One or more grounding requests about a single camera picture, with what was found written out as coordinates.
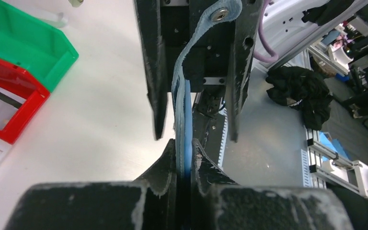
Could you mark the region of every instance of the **green plastic bin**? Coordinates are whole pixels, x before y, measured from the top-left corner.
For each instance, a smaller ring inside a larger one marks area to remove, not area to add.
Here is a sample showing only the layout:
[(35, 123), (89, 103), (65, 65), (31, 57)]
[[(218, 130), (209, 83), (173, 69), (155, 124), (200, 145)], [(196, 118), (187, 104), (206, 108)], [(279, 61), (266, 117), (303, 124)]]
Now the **green plastic bin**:
[(60, 30), (0, 0), (0, 58), (52, 92), (78, 53)]

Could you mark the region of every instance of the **white table surface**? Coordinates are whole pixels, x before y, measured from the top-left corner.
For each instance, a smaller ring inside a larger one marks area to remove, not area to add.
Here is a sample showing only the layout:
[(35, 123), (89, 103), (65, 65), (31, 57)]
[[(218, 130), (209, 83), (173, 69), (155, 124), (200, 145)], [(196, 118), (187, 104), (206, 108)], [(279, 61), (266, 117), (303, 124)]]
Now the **white table surface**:
[(8, 0), (64, 12), (80, 54), (0, 165), (0, 229), (36, 183), (133, 180), (173, 136), (153, 138), (152, 111), (132, 0)]

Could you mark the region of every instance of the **white paint residue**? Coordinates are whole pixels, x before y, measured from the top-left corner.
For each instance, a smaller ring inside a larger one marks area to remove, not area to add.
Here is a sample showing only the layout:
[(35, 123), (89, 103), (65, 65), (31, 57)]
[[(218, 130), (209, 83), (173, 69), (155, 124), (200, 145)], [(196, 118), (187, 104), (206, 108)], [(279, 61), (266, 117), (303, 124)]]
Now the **white paint residue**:
[(202, 155), (200, 153), (198, 153), (195, 156), (195, 160), (196, 160), (196, 166), (197, 166), (197, 171), (199, 170), (199, 168), (201, 167), (201, 163), (202, 163)]
[(326, 192), (326, 190), (318, 189), (301, 189), (300, 191), (293, 191), (290, 189), (277, 189), (277, 188), (252, 188), (257, 192), (267, 193), (274, 192), (282, 198), (288, 199), (289, 197), (295, 197), (300, 200), (308, 200), (314, 197), (318, 200), (318, 211), (327, 216), (328, 222), (334, 226), (335, 229), (353, 229), (348, 218), (348, 215), (343, 208), (341, 201), (339, 201), (335, 195)]
[(266, 193), (266, 196), (268, 196), (268, 197), (276, 197), (277, 194), (276, 193), (272, 193), (272, 192), (268, 192), (268, 193)]
[(136, 203), (135, 208), (132, 211), (132, 224), (135, 225), (135, 230), (141, 230), (143, 225), (143, 211), (144, 211), (144, 203), (146, 201), (146, 192), (147, 188), (141, 187), (142, 193), (140, 195), (139, 201)]
[(317, 230), (317, 228), (314, 225), (314, 220), (312, 219), (310, 212), (308, 211), (307, 206), (305, 206), (304, 202), (302, 202), (300, 199), (298, 199), (299, 204), (302, 207), (302, 210), (304, 211), (305, 217), (307, 218), (308, 223), (310, 224), (310, 229), (311, 230)]
[(299, 223), (296, 206), (294, 205), (293, 199), (291, 197), (289, 197), (289, 199), (290, 199), (290, 204), (291, 204), (291, 213), (293, 214), (294, 221), (296, 223)]
[[(169, 173), (169, 178), (167, 179), (167, 181), (171, 181), (171, 173)], [(166, 183), (166, 186), (164, 187), (163, 191), (161, 192), (156, 192), (154, 191), (150, 186), (149, 188), (151, 189), (151, 191), (153, 192), (154, 195), (158, 196), (159, 198), (161, 198), (162, 195), (166, 194), (167, 193), (167, 190), (169, 190), (169, 187), (170, 187), (170, 183)]]
[(63, 184), (39, 184), (32, 187), (33, 190), (48, 190), (53, 188), (84, 188), (92, 183), (63, 183)]
[(250, 78), (250, 73), (248, 73), (248, 66), (250, 64), (250, 62), (252, 61), (252, 55), (253, 55), (253, 52), (250, 52), (247, 59), (246, 59), (246, 66), (245, 66), (245, 71), (243, 72), (244, 75), (247, 76), (247, 78), (243, 78), (243, 81), (242, 81), (242, 89), (245, 87), (245, 84), (246, 82), (248, 81), (248, 79)]

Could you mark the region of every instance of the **blue cloth strap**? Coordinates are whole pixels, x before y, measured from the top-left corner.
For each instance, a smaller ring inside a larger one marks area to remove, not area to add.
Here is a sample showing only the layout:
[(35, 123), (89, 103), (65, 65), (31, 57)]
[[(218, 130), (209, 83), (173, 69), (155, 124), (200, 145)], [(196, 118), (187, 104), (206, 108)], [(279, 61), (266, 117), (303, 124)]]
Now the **blue cloth strap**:
[[(227, 10), (219, 21), (214, 21), (216, 12)], [(180, 178), (188, 178), (191, 173), (193, 118), (191, 106), (190, 81), (185, 80), (183, 61), (191, 47), (205, 32), (218, 23), (235, 20), (242, 11), (242, 0), (219, 0), (208, 7), (201, 15), (193, 36), (187, 43), (174, 65), (172, 81), (172, 103), (175, 116), (175, 150), (177, 171)]]

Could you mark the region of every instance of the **blue foam piece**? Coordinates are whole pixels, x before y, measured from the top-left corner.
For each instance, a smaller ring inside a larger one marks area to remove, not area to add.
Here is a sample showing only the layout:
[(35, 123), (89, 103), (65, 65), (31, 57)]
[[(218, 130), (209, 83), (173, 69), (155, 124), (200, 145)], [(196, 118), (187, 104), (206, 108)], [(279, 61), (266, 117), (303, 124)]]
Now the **blue foam piece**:
[(346, 82), (349, 80), (349, 75), (342, 76), (339, 73), (335, 75), (335, 78), (340, 80), (341, 82)]
[[(320, 138), (320, 143), (323, 144), (324, 146), (328, 147), (329, 149), (337, 152), (339, 154), (339, 156), (342, 156), (346, 159), (349, 159), (347, 153), (345, 152), (344, 148), (342, 148), (342, 145), (341, 143), (336, 140), (336, 139), (333, 139), (332, 142), (325, 136), (325, 134), (323, 132), (320, 132), (320, 135), (319, 135), (319, 138)], [(323, 156), (322, 157), (322, 160), (323, 161), (327, 161), (328, 158)]]

